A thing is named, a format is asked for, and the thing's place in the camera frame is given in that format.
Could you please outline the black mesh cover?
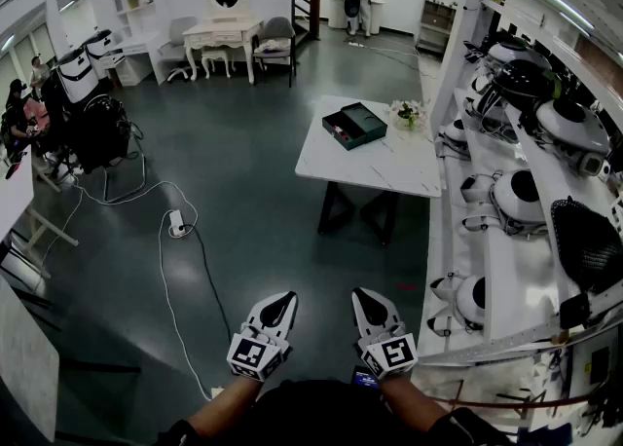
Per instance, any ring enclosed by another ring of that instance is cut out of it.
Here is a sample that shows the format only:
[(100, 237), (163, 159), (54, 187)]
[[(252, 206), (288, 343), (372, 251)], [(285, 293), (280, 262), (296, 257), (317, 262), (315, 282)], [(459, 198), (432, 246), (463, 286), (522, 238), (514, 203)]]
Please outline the black mesh cover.
[(551, 218), (561, 265), (582, 292), (623, 279), (623, 241), (605, 216), (568, 197), (552, 203)]

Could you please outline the small wooden cabinet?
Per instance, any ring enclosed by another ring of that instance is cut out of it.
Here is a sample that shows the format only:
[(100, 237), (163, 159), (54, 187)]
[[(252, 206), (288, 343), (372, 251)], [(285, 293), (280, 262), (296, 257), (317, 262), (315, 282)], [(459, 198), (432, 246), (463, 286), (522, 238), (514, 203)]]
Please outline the small wooden cabinet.
[(442, 56), (446, 52), (457, 13), (456, 2), (446, 4), (439, 0), (423, 0), (420, 30), (416, 49)]

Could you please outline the dark stair railing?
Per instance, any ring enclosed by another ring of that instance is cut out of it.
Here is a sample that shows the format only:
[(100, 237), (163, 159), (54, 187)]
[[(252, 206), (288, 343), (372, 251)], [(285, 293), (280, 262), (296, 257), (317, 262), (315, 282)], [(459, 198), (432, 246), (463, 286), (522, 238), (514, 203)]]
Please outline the dark stair railing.
[(297, 25), (297, 18), (307, 21), (306, 37), (320, 39), (320, 0), (291, 0), (291, 20)]

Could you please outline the small black screen device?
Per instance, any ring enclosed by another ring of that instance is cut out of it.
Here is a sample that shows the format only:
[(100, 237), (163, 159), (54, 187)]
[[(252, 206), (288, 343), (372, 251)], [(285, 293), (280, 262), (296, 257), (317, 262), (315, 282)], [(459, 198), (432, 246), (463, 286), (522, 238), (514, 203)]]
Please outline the small black screen device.
[(355, 366), (351, 374), (354, 386), (377, 391), (380, 389), (376, 377), (367, 366)]

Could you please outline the white vanity stool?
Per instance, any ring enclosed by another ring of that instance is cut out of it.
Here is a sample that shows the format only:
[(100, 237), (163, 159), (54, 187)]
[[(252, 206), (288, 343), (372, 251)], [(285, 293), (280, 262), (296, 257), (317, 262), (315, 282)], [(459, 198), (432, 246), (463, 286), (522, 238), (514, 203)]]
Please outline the white vanity stool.
[(221, 60), (225, 65), (225, 73), (228, 79), (231, 78), (231, 72), (235, 71), (235, 65), (230, 58), (227, 47), (204, 47), (202, 49), (201, 63), (205, 72), (205, 77), (210, 78), (210, 72), (215, 71), (215, 63)]

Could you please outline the round white side table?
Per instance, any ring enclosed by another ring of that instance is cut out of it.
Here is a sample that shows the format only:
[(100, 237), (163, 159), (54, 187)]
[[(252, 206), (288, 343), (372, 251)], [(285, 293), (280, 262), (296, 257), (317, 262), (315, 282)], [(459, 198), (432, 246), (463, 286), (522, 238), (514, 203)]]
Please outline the round white side table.
[[(330, 0), (328, 11), (328, 25), (335, 29), (349, 28), (348, 15), (346, 10), (346, 0)], [(366, 0), (370, 6), (368, 26), (370, 33), (376, 35), (380, 32), (381, 23), (383, 20), (384, 5), (383, 0)]]

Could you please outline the row of white dome helmets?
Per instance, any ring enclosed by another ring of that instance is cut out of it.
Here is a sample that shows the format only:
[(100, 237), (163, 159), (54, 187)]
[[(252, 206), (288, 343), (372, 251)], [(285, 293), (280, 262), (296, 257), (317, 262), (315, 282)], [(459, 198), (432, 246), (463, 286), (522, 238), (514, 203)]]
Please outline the row of white dome helmets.
[[(435, 293), (448, 303), (428, 325), (442, 337), (475, 332), (490, 343), (536, 342), (560, 327), (560, 306), (582, 291), (564, 271), (551, 218), (556, 200), (573, 200), (614, 226), (600, 174), (610, 151), (605, 124), (566, 95), (548, 60), (515, 41), (504, 58), (487, 56), (462, 95), (457, 117), (442, 128), (468, 170), (457, 186), (459, 227), (484, 256)], [(596, 324), (612, 308), (614, 289), (589, 297)]]

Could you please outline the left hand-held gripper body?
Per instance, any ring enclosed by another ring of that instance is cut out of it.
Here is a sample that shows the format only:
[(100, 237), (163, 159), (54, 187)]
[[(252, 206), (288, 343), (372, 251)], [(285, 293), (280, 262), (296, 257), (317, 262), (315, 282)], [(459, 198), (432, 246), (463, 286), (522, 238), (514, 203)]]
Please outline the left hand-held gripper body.
[(235, 375), (266, 381), (291, 351), (288, 330), (259, 328), (244, 322), (233, 336), (227, 362)]

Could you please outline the dark green box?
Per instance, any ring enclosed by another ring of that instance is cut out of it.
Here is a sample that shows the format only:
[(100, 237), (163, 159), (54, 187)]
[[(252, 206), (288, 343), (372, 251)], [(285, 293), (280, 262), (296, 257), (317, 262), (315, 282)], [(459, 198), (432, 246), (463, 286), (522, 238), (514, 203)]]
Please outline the dark green box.
[[(324, 116), (321, 122), (322, 126), (348, 151), (385, 137), (387, 131), (386, 122), (361, 102), (344, 106), (339, 111)], [(333, 135), (334, 127), (345, 130), (349, 140)]]

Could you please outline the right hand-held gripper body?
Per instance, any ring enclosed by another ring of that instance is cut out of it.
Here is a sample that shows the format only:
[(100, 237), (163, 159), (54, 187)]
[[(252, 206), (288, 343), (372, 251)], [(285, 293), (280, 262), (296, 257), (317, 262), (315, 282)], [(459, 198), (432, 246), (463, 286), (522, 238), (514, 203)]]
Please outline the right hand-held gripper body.
[(375, 342), (360, 339), (361, 360), (377, 380), (410, 372), (418, 362), (416, 344), (412, 333), (389, 337), (384, 334)]

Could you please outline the person's black shirt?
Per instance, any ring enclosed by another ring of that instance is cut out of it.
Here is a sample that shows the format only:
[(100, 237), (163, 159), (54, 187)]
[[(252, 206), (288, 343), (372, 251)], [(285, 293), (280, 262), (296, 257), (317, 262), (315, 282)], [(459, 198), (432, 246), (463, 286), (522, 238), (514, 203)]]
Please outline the person's black shirt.
[(159, 432), (153, 446), (513, 446), (468, 408), (417, 431), (392, 412), (382, 391), (337, 380), (285, 381), (261, 390), (244, 416), (213, 438), (199, 437), (187, 419)]

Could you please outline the black equipment pile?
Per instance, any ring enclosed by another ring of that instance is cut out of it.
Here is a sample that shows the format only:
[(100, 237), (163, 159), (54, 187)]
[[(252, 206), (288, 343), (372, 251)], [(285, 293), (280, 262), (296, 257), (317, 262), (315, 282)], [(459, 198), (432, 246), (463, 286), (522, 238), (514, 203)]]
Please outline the black equipment pile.
[(42, 88), (49, 124), (38, 138), (41, 151), (58, 154), (63, 162), (74, 155), (85, 173), (137, 158), (141, 150), (131, 151), (129, 144), (140, 135), (123, 103), (109, 94), (111, 90), (106, 80), (73, 103), (55, 69)]

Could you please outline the white desk with hutch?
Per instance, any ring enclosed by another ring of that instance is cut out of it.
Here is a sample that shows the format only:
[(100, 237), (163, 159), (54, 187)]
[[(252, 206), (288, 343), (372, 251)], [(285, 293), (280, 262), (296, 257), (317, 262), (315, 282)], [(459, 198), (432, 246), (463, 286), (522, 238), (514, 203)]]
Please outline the white desk with hutch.
[(152, 75), (165, 81), (162, 58), (169, 41), (167, 0), (112, 0), (116, 23), (109, 26), (115, 43), (110, 52), (124, 86)]

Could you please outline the red-brown pole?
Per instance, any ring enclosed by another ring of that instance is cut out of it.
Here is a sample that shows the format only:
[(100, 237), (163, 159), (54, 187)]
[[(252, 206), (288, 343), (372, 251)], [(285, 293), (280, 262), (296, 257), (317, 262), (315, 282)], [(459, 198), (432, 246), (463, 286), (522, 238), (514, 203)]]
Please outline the red-brown pole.
[(468, 408), (485, 408), (485, 409), (542, 409), (542, 408), (560, 408), (570, 406), (573, 404), (589, 402), (597, 398), (597, 394), (591, 393), (581, 395), (573, 398), (556, 399), (550, 401), (516, 401), (516, 402), (476, 402), (476, 401), (464, 401), (459, 399), (446, 399), (440, 397), (433, 397), (433, 400), (438, 403), (444, 403), (452, 405), (454, 407), (468, 407)]

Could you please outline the grey upholstered chair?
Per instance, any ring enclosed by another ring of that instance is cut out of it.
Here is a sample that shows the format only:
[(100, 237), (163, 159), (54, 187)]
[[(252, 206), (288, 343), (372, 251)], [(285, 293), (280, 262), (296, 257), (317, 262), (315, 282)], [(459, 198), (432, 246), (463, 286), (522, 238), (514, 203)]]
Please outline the grey upholstered chair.
[(297, 75), (296, 61), (296, 33), (291, 21), (286, 17), (274, 17), (269, 19), (262, 27), (261, 32), (257, 36), (258, 45), (268, 39), (289, 39), (291, 41), (290, 53), (279, 53), (274, 55), (252, 54), (253, 62), (260, 65), (262, 71), (265, 71), (265, 60), (268, 58), (287, 58), (289, 66), (289, 87), (292, 87), (293, 78)]

